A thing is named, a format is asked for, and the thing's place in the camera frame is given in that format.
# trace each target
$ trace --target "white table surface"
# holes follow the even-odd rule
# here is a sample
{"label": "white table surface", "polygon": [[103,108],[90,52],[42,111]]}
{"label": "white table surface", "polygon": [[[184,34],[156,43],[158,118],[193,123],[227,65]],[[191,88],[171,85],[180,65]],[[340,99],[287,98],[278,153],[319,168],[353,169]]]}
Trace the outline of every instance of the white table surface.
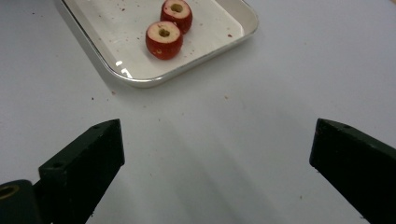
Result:
{"label": "white table surface", "polygon": [[317,118],[396,147],[396,5],[247,0],[235,49],[152,89],[99,75],[52,0],[0,3],[0,182],[120,119],[88,223],[367,223],[308,163]]}

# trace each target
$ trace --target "metal tray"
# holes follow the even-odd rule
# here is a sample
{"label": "metal tray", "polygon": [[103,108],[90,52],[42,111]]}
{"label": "metal tray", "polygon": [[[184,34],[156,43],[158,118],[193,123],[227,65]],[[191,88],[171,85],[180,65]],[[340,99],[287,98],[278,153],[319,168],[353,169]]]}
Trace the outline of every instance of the metal tray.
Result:
{"label": "metal tray", "polygon": [[236,46],[259,24],[243,0],[186,0],[193,14],[192,27],[184,35],[180,53],[162,61],[149,54],[145,36],[149,25],[160,19],[163,0],[55,2],[85,37],[104,71],[140,88],[158,85]]}

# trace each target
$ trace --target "apple core hole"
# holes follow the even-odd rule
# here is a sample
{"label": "apple core hole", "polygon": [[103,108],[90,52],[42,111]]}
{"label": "apple core hole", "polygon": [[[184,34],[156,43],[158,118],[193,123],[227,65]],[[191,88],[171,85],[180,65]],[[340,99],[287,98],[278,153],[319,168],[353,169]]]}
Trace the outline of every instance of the apple core hole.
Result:
{"label": "apple core hole", "polygon": [[168,37],[171,33],[165,29],[161,29],[160,32],[158,33],[162,37]]}
{"label": "apple core hole", "polygon": [[171,6],[172,11],[181,12],[183,10],[183,6],[179,4],[173,4]]}

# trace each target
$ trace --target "red apple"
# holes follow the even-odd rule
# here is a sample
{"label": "red apple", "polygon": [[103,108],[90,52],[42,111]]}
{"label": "red apple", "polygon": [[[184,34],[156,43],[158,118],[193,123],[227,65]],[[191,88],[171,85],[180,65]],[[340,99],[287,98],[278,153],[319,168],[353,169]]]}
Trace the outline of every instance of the red apple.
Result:
{"label": "red apple", "polygon": [[166,0],[161,11],[161,21],[176,24],[181,33],[186,34],[192,24],[192,11],[184,0]]}
{"label": "red apple", "polygon": [[170,21],[152,23],[146,31],[146,46],[148,51],[162,60],[175,57],[183,45],[183,35]]}

